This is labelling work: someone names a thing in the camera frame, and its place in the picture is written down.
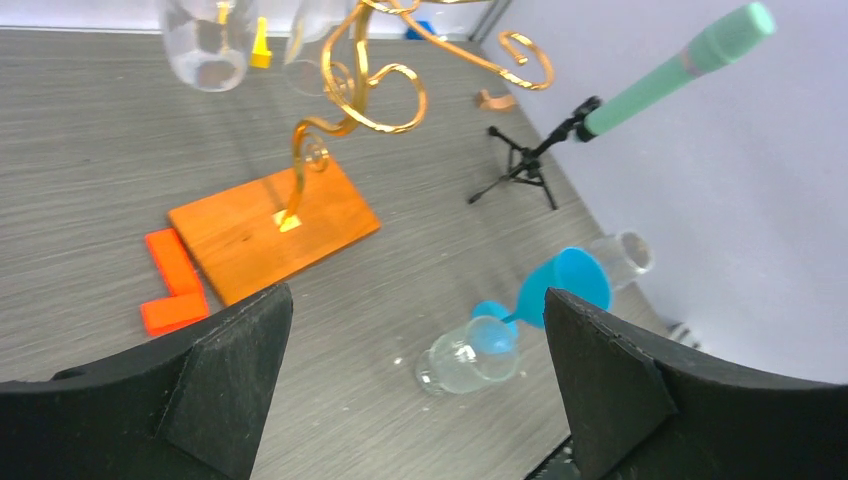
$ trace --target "yellow block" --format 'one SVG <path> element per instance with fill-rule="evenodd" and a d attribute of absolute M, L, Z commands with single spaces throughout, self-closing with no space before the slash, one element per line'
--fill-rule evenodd
<path fill-rule="evenodd" d="M 250 66 L 268 68 L 271 66 L 273 53 L 268 50 L 268 19 L 259 17 L 256 28 L 256 41 L 253 42 L 253 54 L 250 56 Z"/>

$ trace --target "orange l-shaped block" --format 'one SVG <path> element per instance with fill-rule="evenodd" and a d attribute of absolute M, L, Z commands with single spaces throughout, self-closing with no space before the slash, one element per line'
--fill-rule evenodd
<path fill-rule="evenodd" d="M 144 237 L 170 297 L 141 306 L 141 318 L 150 335 L 164 335 L 209 316 L 203 284 L 194 271 L 176 230 L 168 228 Z"/>

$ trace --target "tripod leg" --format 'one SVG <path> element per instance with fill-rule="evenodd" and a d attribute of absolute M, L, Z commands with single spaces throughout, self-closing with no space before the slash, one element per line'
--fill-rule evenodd
<path fill-rule="evenodd" d="M 542 189 L 545 191 L 545 195 L 548 197 L 548 202 L 551 204 L 551 209 L 556 210 L 559 208 L 556 204 L 556 200 L 554 200 L 554 195 L 551 193 L 551 190 L 548 188 L 548 182 L 545 181 L 545 176 L 542 175 L 542 172 L 539 173 L 539 180 L 542 185 Z"/>
<path fill-rule="evenodd" d="M 507 137 L 506 135 L 501 133 L 501 131 L 498 130 L 497 127 L 494 127 L 494 126 L 489 127 L 489 129 L 486 130 L 486 132 L 489 134 L 490 137 L 500 138 L 501 140 L 506 142 L 510 147 L 518 150 L 519 152 L 522 150 L 521 145 L 513 142 L 512 139 L 510 139 L 509 137 Z"/>
<path fill-rule="evenodd" d="M 523 170 L 524 170 L 524 165 L 521 165 L 521 164 L 519 164 L 519 165 L 517 165 L 517 166 L 513 167 L 513 168 L 512 168 L 511 170 L 509 170 L 509 171 L 508 171 L 505 175 L 501 175 L 501 176 L 500 176 L 500 178 L 498 178 L 497 180 L 495 180 L 495 181 L 494 181 L 491 185 L 489 185 L 488 187 L 484 188 L 483 190 L 480 190 L 479 192 L 477 192 L 477 193 L 475 193 L 474 195 L 472 195 L 472 196 L 471 196 L 471 198 L 469 198 L 469 199 L 468 199 L 468 204 L 470 205 L 470 204 L 472 204 L 472 203 L 476 202 L 477 200 L 480 200 L 480 198 L 481 198 L 483 195 L 485 195 L 485 194 L 486 194 L 489 190 L 491 190 L 491 189 L 495 188 L 495 187 L 496 187 L 496 186 L 498 186 L 498 184 L 500 184 L 501 182 L 506 182 L 506 181 L 508 181 L 510 178 L 515 178 L 515 177 L 516 177 L 519 173 L 521 173 Z"/>

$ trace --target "mic clip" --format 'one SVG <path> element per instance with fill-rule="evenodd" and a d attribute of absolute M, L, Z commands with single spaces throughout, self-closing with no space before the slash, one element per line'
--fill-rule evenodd
<path fill-rule="evenodd" d="M 589 140 L 595 138 L 595 134 L 590 132 L 588 128 L 586 128 L 585 121 L 586 117 L 589 116 L 590 113 L 594 112 L 598 108 L 600 108 L 603 102 L 598 97 L 589 97 L 585 102 L 580 104 L 579 107 L 574 109 L 573 119 L 574 119 L 574 133 L 577 135 L 577 138 L 580 139 L 581 142 L 586 143 Z"/>

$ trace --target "clear glass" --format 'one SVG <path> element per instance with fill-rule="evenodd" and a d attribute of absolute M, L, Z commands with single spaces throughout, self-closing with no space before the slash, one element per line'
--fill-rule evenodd
<path fill-rule="evenodd" d="M 350 0 L 302 0 L 291 26 L 291 36 L 283 57 L 283 74 L 289 85 L 301 95 L 323 96 L 321 51 L 330 34 L 351 12 Z M 353 68 L 350 32 L 333 48 L 333 61 Z"/>
<path fill-rule="evenodd" d="M 498 348 L 500 342 L 493 337 L 507 339 L 506 348 Z M 418 383 L 431 394 L 462 394 L 504 382 L 518 370 L 514 340 L 515 334 L 502 321 L 477 317 L 442 335 L 421 354 L 415 366 Z"/>
<path fill-rule="evenodd" d="M 608 235 L 592 242 L 586 251 L 604 269 L 613 291 L 633 283 L 654 267 L 654 254 L 648 242 L 635 232 Z"/>
<path fill-rule="evenodd" d="M 158 0 L 159 28 L 174 74 L 204 92 L 244 79 L 259 21 L 257 0 Z"/>

